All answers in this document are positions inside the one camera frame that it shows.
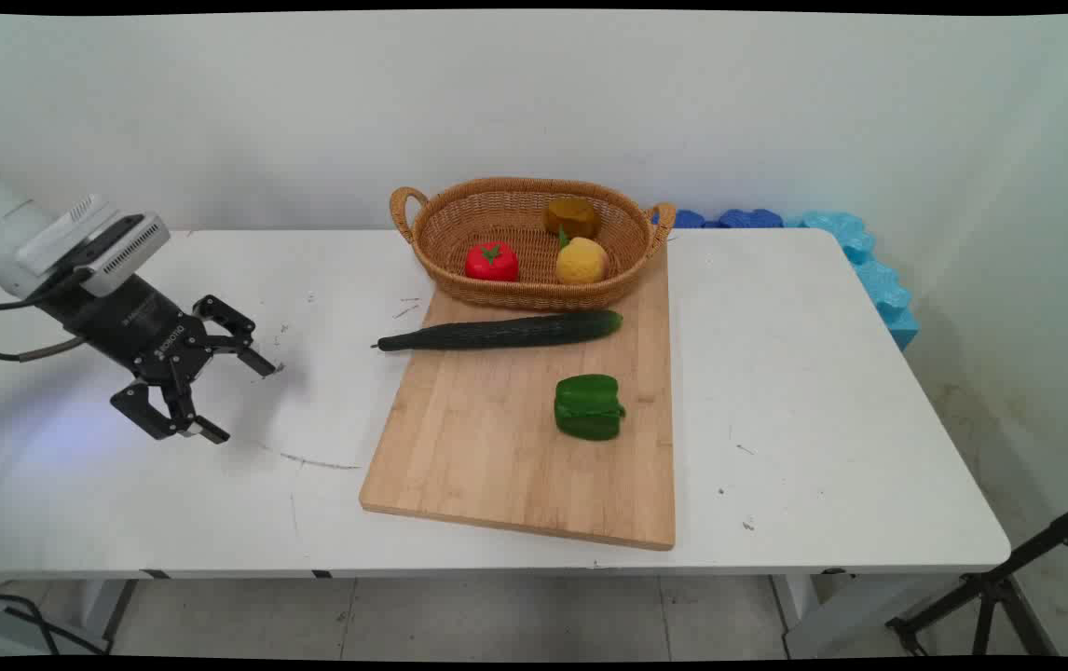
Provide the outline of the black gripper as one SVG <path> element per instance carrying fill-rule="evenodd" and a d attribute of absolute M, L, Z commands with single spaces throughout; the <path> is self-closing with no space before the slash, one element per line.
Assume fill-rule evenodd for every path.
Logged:
<path fill-rule="evenodd" d="M 38 305 L 70 336 L 134 374 L 134 381 L 111 397 L 119 413 L 155 439 L 173 434 L 202 436 L 223 444 L 230 433 L 197 411 L 192 385 L 211 355 L 235 355 L 261 377 L 273 377 L 278 366 L 253 347 L 254 322 L 227 302 L 206 294 L 192 317 L 170 298 L 134 274 L 103 297 L 76 286 Z M 209 336 L 206 324 L 218 324 L 226 336 Z M 171 368 L 177 358 L 185 368 Z M 160 390 L 164 415 L 150 401 Z"/>

